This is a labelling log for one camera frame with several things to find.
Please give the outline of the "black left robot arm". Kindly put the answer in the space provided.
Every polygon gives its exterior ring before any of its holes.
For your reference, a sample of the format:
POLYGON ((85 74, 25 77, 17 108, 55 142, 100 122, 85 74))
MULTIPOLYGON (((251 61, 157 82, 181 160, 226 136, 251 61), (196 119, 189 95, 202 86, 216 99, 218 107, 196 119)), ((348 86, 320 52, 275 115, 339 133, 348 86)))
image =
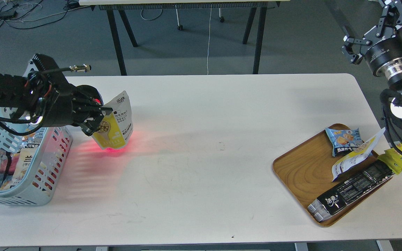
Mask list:
POLYGON ((25 136, 29 132, 17 132, 6 123, 37 123, 33 132, 71 125, 91 136, 113 109, 103 104, 95 87, 74 86, 63 74, 90 70, 88 64, 60 68, 52 57, 35 54, 23 76, 0 73, 0 127, 12 135, 25 136))

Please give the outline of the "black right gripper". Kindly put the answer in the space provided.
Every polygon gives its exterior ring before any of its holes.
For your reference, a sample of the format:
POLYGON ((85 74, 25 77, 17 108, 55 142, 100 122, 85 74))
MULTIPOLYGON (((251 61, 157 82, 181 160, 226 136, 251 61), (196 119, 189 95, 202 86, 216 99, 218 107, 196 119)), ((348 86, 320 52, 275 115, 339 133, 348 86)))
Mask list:
POLYGON ((394 78, 402 74, 402 0, 376 0, 382 13, 378 23, 362 39, 344 36, 341 51, 351 64, 364 58, 373 76, 394 78))

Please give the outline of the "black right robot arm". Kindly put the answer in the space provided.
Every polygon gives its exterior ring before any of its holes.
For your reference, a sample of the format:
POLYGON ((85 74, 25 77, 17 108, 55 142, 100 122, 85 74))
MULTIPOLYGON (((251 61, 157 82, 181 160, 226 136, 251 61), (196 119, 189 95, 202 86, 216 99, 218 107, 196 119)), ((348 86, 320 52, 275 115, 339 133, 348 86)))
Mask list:
POLYGON ((385 76, 389 87, 380 94, 386 126, 385 136, 392 143, 402 130, 402 0, 380 0, 378 23, 358 38, 341 10, 332 0, 327 6, 344 33, 341 51, 351 64, 365 60, 375 77, 385 76))

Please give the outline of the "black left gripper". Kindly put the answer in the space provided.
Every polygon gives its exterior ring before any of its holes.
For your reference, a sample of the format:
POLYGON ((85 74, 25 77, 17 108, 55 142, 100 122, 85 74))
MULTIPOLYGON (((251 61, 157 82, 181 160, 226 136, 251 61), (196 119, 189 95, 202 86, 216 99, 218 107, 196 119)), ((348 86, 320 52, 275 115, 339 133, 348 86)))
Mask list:
POLYGON ((110 107, 99 106, 90 97, 90 92, 98 90, 89 85, 70 84, 65 72, 87 73, 91 65, 80 64, 59 67, 51 56, 36 53, 30 60, 26 75, 32 87, 39 87, 38 108, 43 112, 44 127, 80 127, 91 136, 99 130, 104 115, 112 113, 110 107))

